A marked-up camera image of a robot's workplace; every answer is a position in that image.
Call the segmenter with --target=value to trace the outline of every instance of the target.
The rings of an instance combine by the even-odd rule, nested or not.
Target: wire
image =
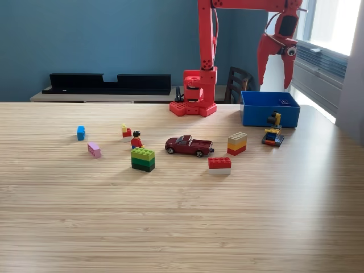
[[[306,10],[306,9],[301,9],[301,8],[299,8],[298,10],[299,10],[299,11],[303,11],[304,13],[308,12],[308,10]],[[271,24],[272,20],[273,20],[273,19],[274,19],[277,15],[279,15],[279,14],[281,14],[281,13],[277,13],[277,14],[275,14],[275,15],[273,15],[273,16],[272,16],[272,18],[269,20],[269,22],[268,22],[268,24],[267,24],[267,26],[266,26],[266,29],[265,29],[264,33],[265,33],[265,34],[266,34],[269,38],[271,38],[273,41],[275,41],[277,44],[279,44],[280,46],[282,46],[282,47],[286,47],[286,45],[285,45],[285,44],[281,43],[280,41],[278,41],[277,39],[275,39],[272,35],[268,34],[268,32],[267,32],[267,29],[268,29],[269,25]]]
[[[218,39],[218,17],[217,17],[217,11],[214,9],[215,12],[215,18],[216,18],[216,35],[215,35],[215,45],[214,45],[214,60],[216,56],[216,48],[217,48],[217,39]]]
[[[272,16],[272,18],[269,20],[269,22],[267,23],[267,26],[266,26],[266,29],[264,30],[264,33],[269,37],[271,38],[273,41],[275,41],[277,44],[279,44],[280,46],[282,47],[286,47],[285,44],[281,43],[280,41],[278,41],[277,39],[275,39],[272,35],[268,34],[267,30],[268,30],[268,27],[269,25],[271,24],[272,20],[281,13],[276,13],[275,15]]]

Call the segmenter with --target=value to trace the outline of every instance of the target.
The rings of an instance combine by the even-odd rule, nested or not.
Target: green lego brick
[[[153,171],[153,170],[155,169],[155,164],[153,164],[153,165],[152,165],[152,166],[150,166],[150,167],[146,167],[146,166],[143,166],[143,165],[138,165],[138,164],[134,164],[134,163],[132,163],[132,164],[131,164],[131,167],[132,167],[133,169],[138,169],[138,170],[140,170],[140,171],[151,172],[151,171]]]
[[[131,158],[131,162],[134,163],[134,164],[150,167],[150,166],[154,165],[155,159],[152,158],[152,160],[146,161],[146,160],[142,160],[142,159],[139,159],[139,158]]]
[[[143,148],[135,148],[131,150],[131,157],[138,158],[145,161],[150,161],[154,158],[154,151],[143,149]]]

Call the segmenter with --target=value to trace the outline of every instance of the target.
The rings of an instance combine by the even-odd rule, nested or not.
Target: pink lego brick
[[[101,149],[93,142],[87,143],[87,147],[89,152],[95,157],[100,158],[101,157]]]

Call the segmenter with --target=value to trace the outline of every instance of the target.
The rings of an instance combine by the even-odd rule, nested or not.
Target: toy car
[[[196,155],[198,158],[214,152],[211,141],[192,139],[190,135],[170,138],[164,148],[169,154],[177,152],[179,154]]]

